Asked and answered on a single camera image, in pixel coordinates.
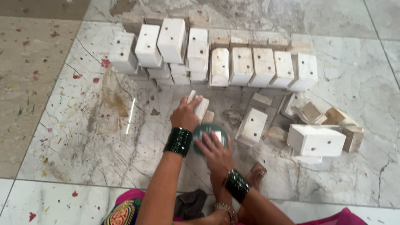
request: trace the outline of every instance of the paint splatter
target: paint splatter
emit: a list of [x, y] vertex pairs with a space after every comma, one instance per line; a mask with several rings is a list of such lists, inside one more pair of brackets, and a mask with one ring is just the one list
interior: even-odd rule
[[110, 61], [108, 59], [101, 59], [101, 66], [108, 68], [108, 66], [110, 65]]
[[29, 222], [32, 221], [36, 217], [36, 214], [29, 213]]

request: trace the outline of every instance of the grey cloth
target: grey cloth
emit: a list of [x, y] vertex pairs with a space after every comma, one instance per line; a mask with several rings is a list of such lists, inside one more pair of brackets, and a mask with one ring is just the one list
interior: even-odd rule
[[185, 220], [204, 217], [201, 210], [206, 199], [207, 194], [201, 189], [178, 195], [175, 199], [174, 216]]

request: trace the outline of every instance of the bangle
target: bangle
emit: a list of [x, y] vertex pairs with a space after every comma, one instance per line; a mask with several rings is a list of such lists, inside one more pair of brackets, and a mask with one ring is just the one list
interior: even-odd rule
[[226, 176], [225, 189], [228, 190], [239, 203], [243, 202], [244, 197], [251, 187], [251, 184], [234, 169]]
[[183, 157], [185, 157], [189, 151], [190, 142], [192, 139], [192, 132], [180, 127], [172, 128], [163, 152], [171, 151], [181, 154]]

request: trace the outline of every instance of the unpainted wood block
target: unpainted wood block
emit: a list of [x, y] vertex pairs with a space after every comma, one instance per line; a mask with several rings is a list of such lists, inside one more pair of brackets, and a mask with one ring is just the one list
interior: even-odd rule
[[229, 51], [226, 48], [216, 48], [211, 57], [210, 86], [228, 86]]
[[267, 114], [260, 112], [254, 108], [250, 109], [239, 126], [235, 139], [248, 145], [253, 146], [260, 141]]
[[212, 123], [214, 121], [214, 115], [214, 112], [207, 110], [204, 114], [202, 123]]
[[184, 63], [182, 46], [186, 35], [185, 21], [183, 19], [165, 18], [158, 36], [157, 47], [164, 62]]
[[288, 145], [302, 156], [340, 156], [346, 136], [310, 125], [291, 124]]
[[286, 51], [290, 52], [292, 55], [296, 55], [298, 53], [308, 54], [310, 52], [310, 48], [310, 43], [293, 40], [289, 43]]
[[266, 88], [276, 74], [274, 53], [270, 48], [253, 48], [254, 75], [248, 86]]
[[292, 55], [294, 80], [288, 90], [305, 92], [318, 83], [317, 58], [313, 55], [299, 53]]
[[343, 127], [342, 134], [346, 135], [343, 151], [347, 153], [358, 153], [360, 151], [364, 129], [357, 126]]
[[115, 69], [117, 69], [118, 73], [137, 74], [139, 63], [134, 53], [136, 43], [137, 39], [134, 33], [116, 33], [113, 41], [114, 48], [112, 48], [108, 59]]
[[159, 31], [158, 25], [144, 24], [140, 29], [135, 54], [143, 67], [159, 67], [162, 63], [162, 57], [157, 48]]
[[326, 117], [328, 118], [325, 122], [322, 124], [324, 125], [341, 125], [341, 126], [358, 126], [359, 125], [348, 115], [346, 115], [344, 112], [341, 110], [332, 107], [328, 109], [328, 111], [325, 113]]
[[274, 51], [276, 74], [269, 87], [286, 88], [294, 79], [292, 56], [288, 52]]
[[211, 37], [211, 50], [216, 48], [229, 49], [230, 37], [212, 36]]
[[289, 41], [285, 38], [268, 38], [267, 47], [272, 48], [274, 51], [285, 51], [288, 45]]
[[122, 25], [128, 33], [139, 35], [143, 24], [146, 24], [144, 16], [137, 16], [133, 12], [124, 13], [122, 15]]
[[230, 55], [229, 85], [247, 86], [254, 74], [250, 48], [233, 48]]

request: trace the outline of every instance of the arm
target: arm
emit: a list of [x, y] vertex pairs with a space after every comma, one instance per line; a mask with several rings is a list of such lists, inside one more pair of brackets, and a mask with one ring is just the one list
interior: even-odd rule
[[[182, 98], [179, 107], [174, 110], [171, 119], [172, 128], [183, 128], [193, 132], [198, 124], [198, 118], [193, 109], [203, 100], [203, 97], [193, 99], [187, 104], [188, 97]], [[136, 224], [138, 225], [171, 225], [174, 216], [176, 186], [179, 172], [185, 154], [179, 154], [164, 149], [164, 155], [157, 166], [144, 196]]]

